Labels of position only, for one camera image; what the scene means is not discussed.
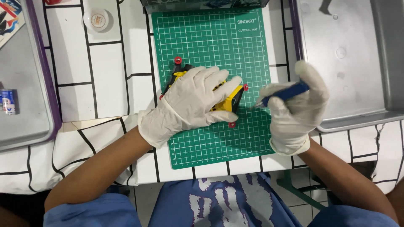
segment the box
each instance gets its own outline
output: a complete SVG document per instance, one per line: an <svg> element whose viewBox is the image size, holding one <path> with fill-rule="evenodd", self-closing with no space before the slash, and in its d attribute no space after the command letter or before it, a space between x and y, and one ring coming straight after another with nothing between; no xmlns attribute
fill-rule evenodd
<svg viewBox="0 0 404 227"><path fill-rule="evenodd" d="M148 14L217 8L265 7L269 0L141 0Z"/></svg>

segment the table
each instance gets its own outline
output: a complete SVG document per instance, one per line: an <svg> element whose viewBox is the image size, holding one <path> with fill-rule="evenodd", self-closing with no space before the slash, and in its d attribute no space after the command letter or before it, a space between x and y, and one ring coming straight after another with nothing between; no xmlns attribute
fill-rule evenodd
<svg viewBox="0 0 404 227"><path fill-rule="evenodd" d="M0 192L32 194L54 187L89 157L137 125L139 110L153 109L161 94L150 15L140 1L65 0L45 6L34 0L42 39L64 123L56 139L0 153ZM108 11L102 33L82 22L88 5ZM263 9L272 82L297 81L292 23L287 0ZM86 120L99 125L88 128ZM67 130L76 122L79 130ZM384 193L403 177L402 122L312 138L346 162L377 160L373 181ZM173 170L167 145L145 154L116 179L118 185L304 168L303 161L277 154Z"/></svg>

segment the white glove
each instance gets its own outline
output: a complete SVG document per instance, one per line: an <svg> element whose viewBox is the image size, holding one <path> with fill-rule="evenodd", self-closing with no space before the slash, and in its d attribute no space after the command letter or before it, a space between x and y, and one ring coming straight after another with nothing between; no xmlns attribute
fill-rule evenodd
<svg viewBox="0 0 404 227"><path fill-rule="evenodd" d="M189 70L178 78L161 98L156 109L140 111L139 132L153 147L160 148L177 132L208 126L215 122L234 122L238 116L229 111L210 111L231 95L241 83L235 76L213 91L229 75L217 66Z"/></svg>
<svg viewBox="0 0 404 227"><path fill-rule="evenodd" d="M271 110L269 143L276 153L285 156L297 155L310 148L309 132L321 123L330 96L323 79L311 65L298 61L295 71L310 90L288 99L286 103L278 97L268 101ZM267 85L260 90L257 102L292 84Z"/></svg>

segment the metal tray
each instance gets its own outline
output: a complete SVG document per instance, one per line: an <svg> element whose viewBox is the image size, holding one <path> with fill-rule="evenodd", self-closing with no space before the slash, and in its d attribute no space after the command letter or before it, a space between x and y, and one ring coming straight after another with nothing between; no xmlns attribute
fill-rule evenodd
<svg viewBox="0 0 404 227"><path fill-rule="evenodd" d="M0 81L17 90L20 113L0 113L0 151L51 140L61 127L34 5L19 1L25 25L0 48Z"/></svg>
<svg viewBox="0 0 404 227"><path fill-rule="evenodd" d="M297 59L330 89L324 120L334 132L404 119L404 3L289 0Z"/></svg>

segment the green cutting mat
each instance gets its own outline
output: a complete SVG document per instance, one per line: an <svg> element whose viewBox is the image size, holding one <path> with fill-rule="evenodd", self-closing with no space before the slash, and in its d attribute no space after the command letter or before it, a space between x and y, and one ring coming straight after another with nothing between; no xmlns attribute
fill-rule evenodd
<svg viewBox="0 0 404 227"><path fill-rule="evenodd" d="M270 83L261 9L220 9L153 13L153 30L162 90L174 58L182 65L219 66L241 76L244 91L235 128L227 122L181 132L168 147L173 169L274 153L269 145L269 110L249 108L259 89Z"/></svg>

